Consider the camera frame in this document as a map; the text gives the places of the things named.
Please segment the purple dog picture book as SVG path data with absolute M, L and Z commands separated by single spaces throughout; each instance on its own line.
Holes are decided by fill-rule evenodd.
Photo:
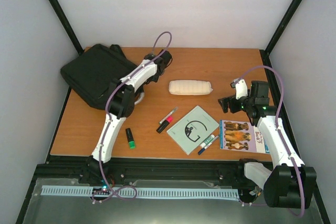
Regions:
M 260 130 L 249 122 L 221 120 L 219 130 L 222 150 L 270 154 Z

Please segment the grey Gatsby book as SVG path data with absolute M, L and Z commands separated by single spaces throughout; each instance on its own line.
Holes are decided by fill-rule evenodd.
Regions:
M 189 155 L 218 127 L 219 123 L 214 118 L 196 106 L 171 126 L 167 134 Z

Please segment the black student bag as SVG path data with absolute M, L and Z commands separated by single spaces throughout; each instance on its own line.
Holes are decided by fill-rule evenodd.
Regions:
M 96 44 L 65 64 L 61 76 L 87 105 L 104 110 L 114 79 L 121 79 L 137 67 L 128 60 L 119 45 L 111 48 Z

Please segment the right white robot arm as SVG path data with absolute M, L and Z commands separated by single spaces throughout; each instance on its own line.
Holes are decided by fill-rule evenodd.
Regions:
M 308 209 L 317 174 L 293 149 L 282 119 L 277 116 L 278 108 L 269 104 L 269 84 L 252 81 L 249 88 L 244 79 L 235 79 L 231 86 L 235 94 L 218 99 L 218 103 L 225 113 L 247 114 L 264 138 L 273 163 L 269 170 L 262 163 L 244 160 L 244 176 L 263 190 L 267 206 Z

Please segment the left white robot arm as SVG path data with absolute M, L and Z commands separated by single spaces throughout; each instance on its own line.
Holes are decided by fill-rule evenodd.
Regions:
M 136 93 L 145 84 L 157 82 L 171 61 L 172 55 L 167 50 L 161 50 L 157 56 L 148 54 L 133 71 L 120 79 L 113 80 L 105 107 L 104 126 L 97 145 L 90 155 L 91 161 L 96 164 L 90 176 L 97 183 L 101 184 L 108 180 L 109 170 L 104 167 L 104 164 L 110 161 L 119 131 L 135 108 Z

